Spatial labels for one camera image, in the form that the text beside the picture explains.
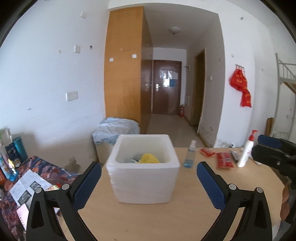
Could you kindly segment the person right hand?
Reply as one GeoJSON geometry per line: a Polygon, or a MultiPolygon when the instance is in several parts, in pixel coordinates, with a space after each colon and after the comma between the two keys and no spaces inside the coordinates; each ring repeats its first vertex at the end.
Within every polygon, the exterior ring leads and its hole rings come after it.
{"type": "Polygon", "coordinates": [[[288,204],[288,198],[290,196],[290,193],[289,193],[290,184],[291,184],[291,180],[288,179],[288,182],[282,191],[282,204],[281,204],[281,210],[280,210],[281,220],[285,220],[290,212],[290,206],[288,204]]]}

